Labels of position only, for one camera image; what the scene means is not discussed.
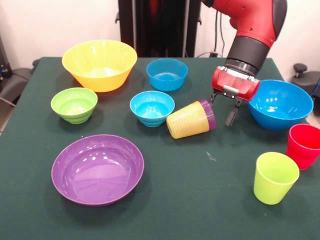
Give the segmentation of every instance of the red cup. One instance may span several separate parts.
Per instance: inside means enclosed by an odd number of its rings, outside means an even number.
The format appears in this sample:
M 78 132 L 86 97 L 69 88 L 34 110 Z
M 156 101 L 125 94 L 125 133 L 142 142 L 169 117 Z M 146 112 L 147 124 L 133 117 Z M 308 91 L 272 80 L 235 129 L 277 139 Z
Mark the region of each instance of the red cup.
M 295 161 L 300 170 L 306 170 L 320 156 L 320 129 L 309 124 L 291 127 L 286 155 Z

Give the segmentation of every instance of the black chair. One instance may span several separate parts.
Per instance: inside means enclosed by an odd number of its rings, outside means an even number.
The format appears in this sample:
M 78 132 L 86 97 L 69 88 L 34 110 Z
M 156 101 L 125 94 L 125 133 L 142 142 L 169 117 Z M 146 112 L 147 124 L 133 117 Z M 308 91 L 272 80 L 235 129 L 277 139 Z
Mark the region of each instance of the black chair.
M 291 83 L 305 90 L 313 99 L 313 113 L 320 116 L 320 71 L 307 71 L 308 67 L 302 63 L 293 66 L 295 76 Z
M 31 75 L 29 68 L 11 69 L 0 38 L 0 100 L 16 104 Z

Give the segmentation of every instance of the cup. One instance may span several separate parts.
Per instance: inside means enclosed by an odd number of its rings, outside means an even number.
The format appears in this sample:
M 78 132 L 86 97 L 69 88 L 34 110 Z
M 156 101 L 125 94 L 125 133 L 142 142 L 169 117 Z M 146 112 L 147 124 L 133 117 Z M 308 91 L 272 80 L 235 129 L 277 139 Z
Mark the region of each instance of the cup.
M 172 113 L 166 124 L 174 139 L 201 134 L 216 128 L 214 112 L 207 100 L 201 99 Z
M 278 152 L 266 152 L 256 161 L 254 195 L 264 204 L 278 204 L 299 175 L 299 168 L 290 157 Z
M 295 161 L 300 170 L 308 169 L 320 156 L 320 129 L 309 124 L 291 127 L 286 155 Z

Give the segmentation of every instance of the large blue bowl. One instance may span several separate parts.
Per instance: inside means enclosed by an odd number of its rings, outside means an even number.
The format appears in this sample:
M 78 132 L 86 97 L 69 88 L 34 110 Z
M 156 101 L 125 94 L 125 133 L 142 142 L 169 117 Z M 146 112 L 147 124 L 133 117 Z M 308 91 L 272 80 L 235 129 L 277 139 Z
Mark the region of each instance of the large blue bowl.
M 175 109 L 175 101 L 161 91 L 143 91 L 130 101 L 130 109 L 147 127 L 160 126 Z
M 285 81 L 263 80 L 249 103 L 256 122 L 265 129 L 282 131 L 302 122 L 313 110 L 310 95 Z
M 174 91 L 182 87 L 188 74 L 188 67 L 173 58 L 160 58 L 146 66 L 150 84 L 160 91 Z

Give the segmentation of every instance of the green tablecloth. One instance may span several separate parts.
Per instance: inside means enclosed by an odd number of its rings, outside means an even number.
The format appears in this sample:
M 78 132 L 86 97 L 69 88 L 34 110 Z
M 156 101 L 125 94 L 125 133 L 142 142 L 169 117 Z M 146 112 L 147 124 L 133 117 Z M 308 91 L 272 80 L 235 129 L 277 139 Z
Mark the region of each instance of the green tablecloth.
M 42 58 L 0 137 L 1 240 L 318 240 L 320 169 L 315 164 L 278 205 L 260 203 L 253 194 L 257 157 L 285 153 L 288 131 L 259 127 L 244 103 L 233 127 L 224 122 L 234 106 L 218 96 L 217 129 L 174 140 L 165 124 L 147 128 L 130 112 L 137 93 L 152 90 L 140 58 L 126 83 L 99 94 L 92 117 L 80 125 L 50 108 L 59 91 L 79 86 L 61 58 Z M 181 89 L 169 93 L 176 110 L 209 98 L 211 78 L 224 59 L 184 58 L 189 68 Z M 259 79 L 282 79 L 267 59 Z M 66 200 L 51 182 L 56 156 L 79 138 L 112 134 L 140 148 L 145 161 L 135 190 L 105 207 Z

